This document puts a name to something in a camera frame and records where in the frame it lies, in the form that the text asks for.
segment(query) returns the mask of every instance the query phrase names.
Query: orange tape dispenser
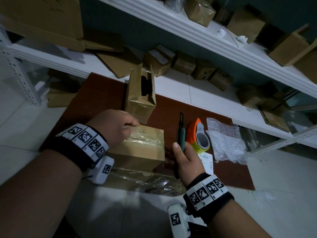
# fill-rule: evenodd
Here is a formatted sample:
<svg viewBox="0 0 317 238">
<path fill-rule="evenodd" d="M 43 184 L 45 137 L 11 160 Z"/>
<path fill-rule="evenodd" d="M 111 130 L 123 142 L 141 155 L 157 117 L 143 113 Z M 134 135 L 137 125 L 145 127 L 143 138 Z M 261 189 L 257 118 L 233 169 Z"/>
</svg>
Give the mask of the orange tape dispenser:
<svg viewBox="0 0 317 238">
<path fill-rule="evenodd" d="M 210 148 L 209 139 L 199 118 L 189 124 L 186 132 L 186 142 L 190 143 L 198 154 Z"/>
</svg>

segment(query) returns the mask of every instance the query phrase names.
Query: brown tabletop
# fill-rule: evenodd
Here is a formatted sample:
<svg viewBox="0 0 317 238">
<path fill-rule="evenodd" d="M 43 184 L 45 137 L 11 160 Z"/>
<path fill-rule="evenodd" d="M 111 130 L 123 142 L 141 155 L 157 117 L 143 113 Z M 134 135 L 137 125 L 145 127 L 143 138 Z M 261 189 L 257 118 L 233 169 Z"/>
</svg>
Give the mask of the brown tabletop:
<svg viewBox="0 0 317 238">
<path fill-rule="evenodd" d="M 107 109 L 124 110 L 126 89 L 127 84 L 125 83 L 91 73 L 42 144 L 40 150 L 45 148 L 47 142 L 54 135 L 73 124 L 85 124 L 98 113 Z M 163 129 L 165 146 L 168 147 L 171 147 L 173 142 L 176 141 L 180 111 L 184 113 L 184 127 L 187 127 L 190 121 L 200 118 L 206 128 L 206 118 L 208 117 L 215 118 L 224 124 L 232 124 L 232 120 L 228 117 L 161 95 L 156 95 L 156 104 L 156 108 L 146 125 Z M 212 147 L 207 152 L 213 154 Z M 158 167 L 155 171 L 165 174 L 171 173 L 163 167 Z M 247 165 L 234 164 L 230 161 L 214 162 L 214 173 L 225 185 L 255 190 Z"/>
</svg>

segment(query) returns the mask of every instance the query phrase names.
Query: wristband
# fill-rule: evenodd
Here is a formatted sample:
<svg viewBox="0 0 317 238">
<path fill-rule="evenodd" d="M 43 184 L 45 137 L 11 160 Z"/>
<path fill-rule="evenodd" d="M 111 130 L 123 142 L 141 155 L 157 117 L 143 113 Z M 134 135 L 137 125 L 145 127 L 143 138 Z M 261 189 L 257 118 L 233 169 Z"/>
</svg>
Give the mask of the wristband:
<svg viewBox="0 0 317 238">
<path fill-rule="evenodd" d="M 234 197 L 216 175 L 200 174 L 183 196 L 188 211 L 208 224 L 217 212 Z"/>
<path fill-rule="evenodd" d="M 109 148 L 106 139 L 95 128 L 75 124 L 60 132 L 48 145 L 75 163 L 82 172 L 93 168 Z"/>
</svg>

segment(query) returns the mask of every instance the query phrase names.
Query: black printed symbol on box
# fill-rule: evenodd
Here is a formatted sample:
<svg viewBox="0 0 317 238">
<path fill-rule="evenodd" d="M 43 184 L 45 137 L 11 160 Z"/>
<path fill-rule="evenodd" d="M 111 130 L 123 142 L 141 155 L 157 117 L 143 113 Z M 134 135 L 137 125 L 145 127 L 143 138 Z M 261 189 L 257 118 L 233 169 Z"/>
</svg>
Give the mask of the black printed symbol on box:
<svg viewBox="0 0 317 238">
<path fill-rule="evenodd" d="M 207 184 L 206 188 L 208 189 L 210 194 L 213 194 L 218 191 L 217 186 L 213 182 L 210 182 L 209 184 Z"/>
<path fill-rule="evenodd" d="M 92 136 L 90 133 L 88 133 L 87 131 L 84 131 L 82 134 L 80 134 L 80 135 L 78 136 L 78 138 L 79 138 L 81 141 L 83 141 L 84 143 L 87 143 L 88 140 L 90 140 L 92 137 L 93 137 L 93 136 Z"/>
<path fill-rule="evenodd" d="M 216 186 L 221 189 L 222 187 L 224 187 L 224 184 L 217 178 L 215 180 L 213 180 L 213 182 L 216 184 Z"/>
<path fill-rule="evenodd" d="M 200 202 L 200 200 L 199 200 L 199 198 L 198 198 L 198 196 L 196 195 L 195 192 L 192 193 L 191 195 L 189 195 L 188 197 L 189 197 L 189 199 L 191 200 L 191 202 L 192 202 L 193 205 L 195 205 L 195 204 L 197 204 L 197 203 Z"/>
<path fill-rule="evenodd" d="M 82 131 L 82 128 L 75 126 L 71 130 L 69 130 L 68 133 L 75 135 L 75 134 L 78 134 L 80 131 Z"/>
<path fill-rule="evenodd" d="M 105 173 L 105 174 L 109 174 L 110 169 L 111 169 L 111 165 L 106 164 L 105 168 L 103 168 L 102 172 Z"/>
<path fill-rule="evenodd" d="M 171 220 L 172 220 L 172 225 L 173 226 L 179 225 L 180 224 L 180 218 L 179 218 L 178 213 L 172 214 L 171 215 Z"/>
<path fill-rule="evenodd" d="M 94 139 L 93 141 L 90 142 L 90 144 L 88 145 L 89 148 L 92 149 L 92 151 L 96 151 L 99 147 L 101 146 L 101 144 L 98 142 L 97 139 Z"/>
<path fill-rule="evenodd" d="M 201 201 L 203 201 L 204 199 L 206 199 L 209 196 L 204 187 L 197 190 L 196 193 L 198 194 Z"/>
<path fill-rule="evenodd" d="M 105 149 L 101 147 L 97 152 L 96 155 L 98 158 L 100 158 L 105 153 Z"/>
</svg>

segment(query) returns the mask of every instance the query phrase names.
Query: person's left hand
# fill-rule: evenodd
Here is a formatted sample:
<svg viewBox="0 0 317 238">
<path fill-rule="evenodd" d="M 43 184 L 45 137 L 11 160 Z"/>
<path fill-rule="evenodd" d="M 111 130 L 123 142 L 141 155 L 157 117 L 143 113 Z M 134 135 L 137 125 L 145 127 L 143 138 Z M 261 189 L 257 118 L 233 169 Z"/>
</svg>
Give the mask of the person's left hand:
<svg viewBox="0 0 317 238">
<path fill-rule="evenodd" d="M 97 129 L 111 148 L 127 139 L 131 135 L 132 126 L 138 126 L 139 122 L 125 111 L 109 109 L 98 114 L 86 125 Z"/>
</svg>

